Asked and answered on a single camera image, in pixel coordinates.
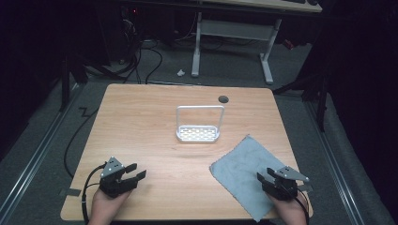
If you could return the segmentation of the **white-legged desk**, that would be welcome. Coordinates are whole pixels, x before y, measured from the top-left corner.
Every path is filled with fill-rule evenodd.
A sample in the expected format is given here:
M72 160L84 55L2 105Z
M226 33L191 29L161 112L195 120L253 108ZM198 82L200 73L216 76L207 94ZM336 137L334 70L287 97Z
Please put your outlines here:
M276 12L307 12L320 13L323 8L318 0L199 0L199 5L204 3L220 3L232 6L244 6L254 8L265 8ZM201 58L201 37L212 36L222 38L241 38L249 40L262 40L268 43L266 50L259 54L265 82L273 84L273 78L269 68L268 58L272 50L275 39L278 35L282 23L281 18L277 18L274 24L246 24L242 22L217 21L203 19L202 13L196 16L195 49L192 59L191 75L199 76Z

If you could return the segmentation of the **grey tape strip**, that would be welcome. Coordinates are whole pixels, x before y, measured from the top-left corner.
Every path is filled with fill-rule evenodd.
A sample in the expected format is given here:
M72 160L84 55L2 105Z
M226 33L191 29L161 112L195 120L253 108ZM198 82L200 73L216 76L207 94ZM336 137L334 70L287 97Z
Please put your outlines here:
M75 196L78 197L81 194L80 189L75 188L61 188L59 191L59 196Z

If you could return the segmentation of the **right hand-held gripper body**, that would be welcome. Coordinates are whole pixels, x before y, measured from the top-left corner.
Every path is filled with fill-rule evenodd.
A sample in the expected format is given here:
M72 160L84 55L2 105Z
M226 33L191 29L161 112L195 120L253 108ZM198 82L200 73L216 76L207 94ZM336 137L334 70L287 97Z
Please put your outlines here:
M262 185L262 189L275 199L290 201L298 196L299 191L307 190L306 184L310 182L308 176L289 166L284 166L274 171L276 177L272 177L269 174L264 176L268 183Z

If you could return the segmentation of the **grey cloth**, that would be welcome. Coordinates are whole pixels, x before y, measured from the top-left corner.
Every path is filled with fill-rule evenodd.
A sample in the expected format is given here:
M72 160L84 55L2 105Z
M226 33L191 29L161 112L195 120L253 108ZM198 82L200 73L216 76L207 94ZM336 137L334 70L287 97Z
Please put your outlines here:
M267 168L287 166L252 136L246 136L235 148L209 167L213 177L226 188L254 221L259 222L272 208L272 202L257 180L267 176Z

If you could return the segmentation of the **person's right hand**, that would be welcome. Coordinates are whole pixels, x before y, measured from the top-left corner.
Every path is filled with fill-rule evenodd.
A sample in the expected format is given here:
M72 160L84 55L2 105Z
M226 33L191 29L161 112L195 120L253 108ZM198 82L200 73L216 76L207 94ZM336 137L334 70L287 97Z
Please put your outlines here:
M296 200L292 201L280 201L268 194L268 197L273 202L274 207L285 223L285 225L307 225L306 215L303 207L307 207L307 203L302 194L297 196Z

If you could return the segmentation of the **metal floor rail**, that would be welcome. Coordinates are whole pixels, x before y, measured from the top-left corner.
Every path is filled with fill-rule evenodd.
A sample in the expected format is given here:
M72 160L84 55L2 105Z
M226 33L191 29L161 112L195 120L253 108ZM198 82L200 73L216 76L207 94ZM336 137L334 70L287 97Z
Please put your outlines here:
M311 118L318 139L321 142L321 149L328 164L329 172L332 176L334 185L337 188L340 199L344 205L344 209L349 217L351 225L365 225L363 217L354 199L351 188L347 184L339 163L333 154L327 135L324 131L320 129L319 125L317 124L314 105L312 103L304 102L304 107Z
M6 225L46 157L56 132L71 104L84 90L75 83L69 100L61 107L61 85L57 85L42 106L33 113L21 136L0 162L0 225Z

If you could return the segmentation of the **person's left hand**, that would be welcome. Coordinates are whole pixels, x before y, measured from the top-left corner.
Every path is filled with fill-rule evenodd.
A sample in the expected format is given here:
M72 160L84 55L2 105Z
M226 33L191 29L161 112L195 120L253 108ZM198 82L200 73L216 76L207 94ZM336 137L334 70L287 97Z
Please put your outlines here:
M93 196L88 225L110 225L130 195L131 192L128 191L115 198L110 198L98 189Z

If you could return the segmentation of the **black stand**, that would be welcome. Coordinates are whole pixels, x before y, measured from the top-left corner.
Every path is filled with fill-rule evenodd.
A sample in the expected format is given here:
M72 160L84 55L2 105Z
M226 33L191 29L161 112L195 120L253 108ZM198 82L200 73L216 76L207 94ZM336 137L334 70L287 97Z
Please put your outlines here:
M328 75L314 74L295 81L272 91L274 95L280 95L288 90L302 90L303 101L316 101L315 122L318 128L324 132L324 117L327 109Z
M61 112L69 104L70 77L73 77L77 83L87 83L88 78L84 68L84 61L79 54L67 54L61 64Z

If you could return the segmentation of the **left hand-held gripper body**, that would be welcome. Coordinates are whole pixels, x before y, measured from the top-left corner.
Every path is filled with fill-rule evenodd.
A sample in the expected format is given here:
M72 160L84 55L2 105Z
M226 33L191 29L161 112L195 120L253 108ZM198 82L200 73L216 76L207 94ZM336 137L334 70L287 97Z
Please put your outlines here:
M132 191L137 185L126 184L122 176L125 174L125 166L115 157L110 157L102 173L100 174L99 189L111 198L115 198L125 192Z

